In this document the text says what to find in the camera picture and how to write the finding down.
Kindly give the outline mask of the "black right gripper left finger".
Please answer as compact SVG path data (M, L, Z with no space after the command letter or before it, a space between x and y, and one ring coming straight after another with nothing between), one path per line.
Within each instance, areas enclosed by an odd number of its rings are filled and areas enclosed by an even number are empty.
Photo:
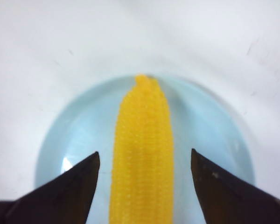
M85 224L96 191L99 153L14 200L0 201L0 224Z

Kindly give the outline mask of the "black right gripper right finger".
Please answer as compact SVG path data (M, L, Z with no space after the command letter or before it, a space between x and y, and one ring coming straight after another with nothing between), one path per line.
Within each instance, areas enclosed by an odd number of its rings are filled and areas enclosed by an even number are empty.
M280 199L191 150L191 173L208 224L280 224Z

